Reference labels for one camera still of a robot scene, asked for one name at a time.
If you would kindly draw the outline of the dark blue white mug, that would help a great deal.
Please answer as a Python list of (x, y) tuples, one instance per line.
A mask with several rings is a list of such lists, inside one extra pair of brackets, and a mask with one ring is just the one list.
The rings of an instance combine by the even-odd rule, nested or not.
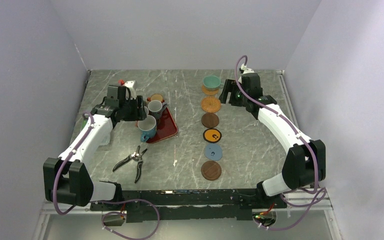
[(148, 113), (149, 115), (153, 116), (156, 120), (159, 120), (162, 117), (163, 111), (167, 108), (167, 106), (167, 102), (161, 102), (160, 100), (151, 100), (147, 104)]

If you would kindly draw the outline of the teal green cup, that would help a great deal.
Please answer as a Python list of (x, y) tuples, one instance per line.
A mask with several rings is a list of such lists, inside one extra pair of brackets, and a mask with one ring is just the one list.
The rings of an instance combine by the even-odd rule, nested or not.
[(208, 75), (203, 78), (203, 86), (208, 91), (215, 91), (220, 88), (221, 79), (215, 75)]

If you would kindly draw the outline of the woven rattan coaster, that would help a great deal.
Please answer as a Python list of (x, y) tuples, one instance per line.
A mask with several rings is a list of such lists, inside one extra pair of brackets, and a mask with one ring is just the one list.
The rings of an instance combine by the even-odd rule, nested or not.
[(219, 92), (219, 88), (216, 88), (215, 90), (208, 90), (204, 85), (201, 86), (201, 90), (204, 94), (208, 96), (214, 96)]
[(221, 109), (221, 101), (214, 96), (204, 97), (200, 103), (201, 108), (206, 113), (216, 113)]

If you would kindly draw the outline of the dark wood coaster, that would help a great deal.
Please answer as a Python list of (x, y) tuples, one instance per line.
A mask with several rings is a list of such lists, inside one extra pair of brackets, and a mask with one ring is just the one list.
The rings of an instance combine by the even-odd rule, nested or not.
[(200, 170), (202, 176), (209, 181), (217, 180), (222, 174), (220, 164), (213, 160), (203, 163)]
[(215, 128), (220, 120), (215, 113), (207, 112), (201, 117), (201, 123), (206, 128)]

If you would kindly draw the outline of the orange black rubber coaster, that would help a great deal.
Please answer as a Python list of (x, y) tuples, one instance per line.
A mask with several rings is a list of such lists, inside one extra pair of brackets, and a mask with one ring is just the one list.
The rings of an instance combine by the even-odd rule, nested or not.
[(215, 144), (221, 140), (222, 133), (216, 128), (208, 128), (203, 132), (202, 137), (208, 143)]

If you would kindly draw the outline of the blue rubber coaster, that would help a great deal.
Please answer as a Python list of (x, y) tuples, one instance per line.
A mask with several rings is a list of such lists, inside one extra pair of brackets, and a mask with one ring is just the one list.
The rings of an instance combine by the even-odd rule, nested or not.
[(209, 143), (204, 149), (204, 155), (211, 161), (219, 161), (223, 157), (223, 150), (218, 144)]

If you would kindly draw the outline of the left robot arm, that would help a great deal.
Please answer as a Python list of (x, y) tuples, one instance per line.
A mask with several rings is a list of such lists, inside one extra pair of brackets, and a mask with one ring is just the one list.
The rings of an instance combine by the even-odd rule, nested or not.
[(111, 210), (124, 203), (121, 185), (92, 180), (88, 167), (98, 147), (110, 136), (119, 122), (146, 118), (144, 98), (137, 94), (135, 81), (110, 85), (102, 102), (86, 112), (86, 125), (71, 145), (57, 158), (43, 164), (44, 192), (47, 201), (84, 207), (103, 201)]

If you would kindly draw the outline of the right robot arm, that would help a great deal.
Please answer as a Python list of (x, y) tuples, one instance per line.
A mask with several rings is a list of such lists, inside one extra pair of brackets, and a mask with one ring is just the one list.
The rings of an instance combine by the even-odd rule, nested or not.
[(286, 152), (281, 172), (257, 184), (255, 200), (260, 207), (269, 207), (279, 194), (307, 185), (317, 187), (326, 178), (325, 144), (302, 133), (284, 115), (277, 101), (263, 94), (257, 73), (245, 73), (239, 81), (226, 79), (219, 100), (223, 104), (245, 107), (273, 133)]

